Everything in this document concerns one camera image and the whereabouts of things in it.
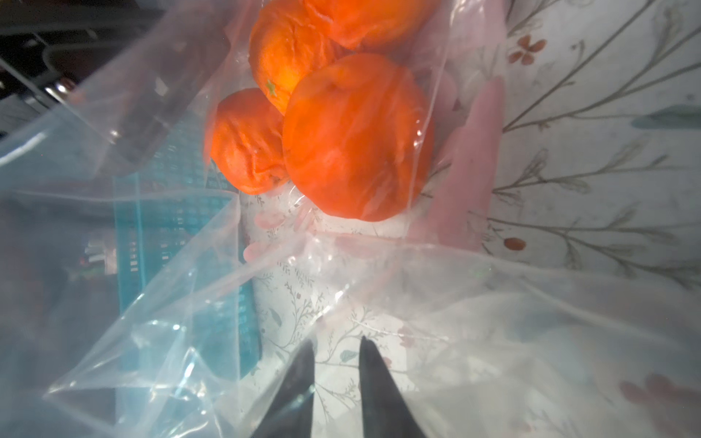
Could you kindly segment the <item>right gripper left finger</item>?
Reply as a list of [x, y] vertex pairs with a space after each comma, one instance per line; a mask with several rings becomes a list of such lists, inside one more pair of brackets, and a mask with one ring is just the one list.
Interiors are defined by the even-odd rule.
[[304, 341], [252, 437], [310, 438], [315, 392], [315, 350]]

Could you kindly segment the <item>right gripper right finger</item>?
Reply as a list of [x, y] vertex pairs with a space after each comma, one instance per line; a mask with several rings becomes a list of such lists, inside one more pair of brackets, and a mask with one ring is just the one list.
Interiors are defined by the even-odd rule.
[[425, 438], [376, 344], [361, 338], [359, 352], [361, 415], [365, 438]]

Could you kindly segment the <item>clear zip-top bag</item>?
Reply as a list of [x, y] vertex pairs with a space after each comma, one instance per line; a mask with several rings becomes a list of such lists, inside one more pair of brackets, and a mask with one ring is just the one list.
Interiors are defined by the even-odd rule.
[[[239, 192], [235, 270], [120, 311], [113, 180], [255, 87], [260, 1], [1, 5], [1, 434], [252, 437], [304, 341], [310, 437], [363, 437], [373, 341], [425, 437], [700, 434], [700, 5], [444, 1], [392, 59], [436, 121], [407, 211]], [[193, 315], [251, 283], [233, 381]]]

